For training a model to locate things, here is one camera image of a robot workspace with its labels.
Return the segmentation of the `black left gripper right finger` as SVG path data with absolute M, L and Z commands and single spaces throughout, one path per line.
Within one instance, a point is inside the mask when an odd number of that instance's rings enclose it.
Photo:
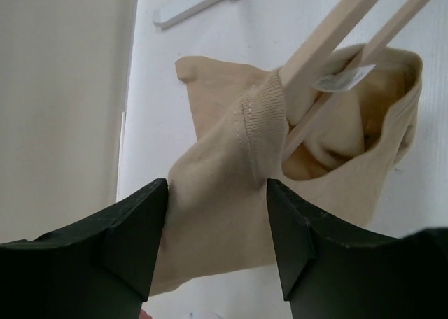
M 446 318 L 447 230 L 401 239 L 346 222 L 267 182 L 283 298 L 294 319 Z

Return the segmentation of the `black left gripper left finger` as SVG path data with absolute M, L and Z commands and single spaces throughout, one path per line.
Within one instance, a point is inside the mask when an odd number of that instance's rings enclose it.
M 154 180 L 129 197 L 32 241 L 1 245 L 2 318 L 138 318 L 168 202 Z

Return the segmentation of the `beige t shirt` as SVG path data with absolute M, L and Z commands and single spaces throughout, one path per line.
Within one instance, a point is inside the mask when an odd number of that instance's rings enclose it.
M 169 205 L 150 294 L 276 262 L 266 204 L 274 178 L 360 227 L 417 127 L 423 62 L 384 49 L 374 68 L 284 159 L 289 124 L 276 71 L 182 57 L 197 142 L 169 171 Z

